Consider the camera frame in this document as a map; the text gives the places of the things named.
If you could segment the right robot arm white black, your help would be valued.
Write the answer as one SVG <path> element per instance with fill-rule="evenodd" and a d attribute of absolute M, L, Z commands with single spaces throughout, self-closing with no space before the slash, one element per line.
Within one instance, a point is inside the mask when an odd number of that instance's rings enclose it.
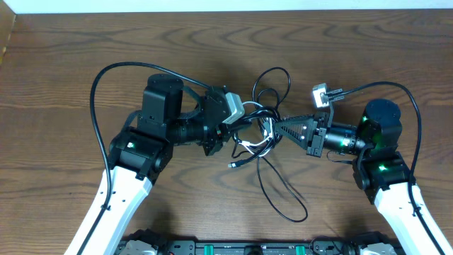
<path fill-rule="evenodd" d="M 397 150 L 400 117 L 395 103 L 378 98 L 366 105 L 358 126 L 334 123 L 331 114 L 318 112 L 278 122 L 275 131 L 314 157 L 325 149 L 355 156 L 351 164 L 357 187 L 391 226 L 406 254 L 451 254 L 452 246 Z"/>

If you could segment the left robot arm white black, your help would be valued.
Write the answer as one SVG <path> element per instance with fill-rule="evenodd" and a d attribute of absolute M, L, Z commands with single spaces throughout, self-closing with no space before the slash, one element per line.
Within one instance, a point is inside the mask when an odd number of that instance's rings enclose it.
<path fill-rule="evenodd" d="M 131 113 L 110 143 L 108 167 L 67 254 L 113 254 L 142 201 L 173 156 L 195 143 L 218 152 L 247 126 L 239 95 L 210 87 L 200 96 L 171 74 L 148 78 L 142 108 Z"/>

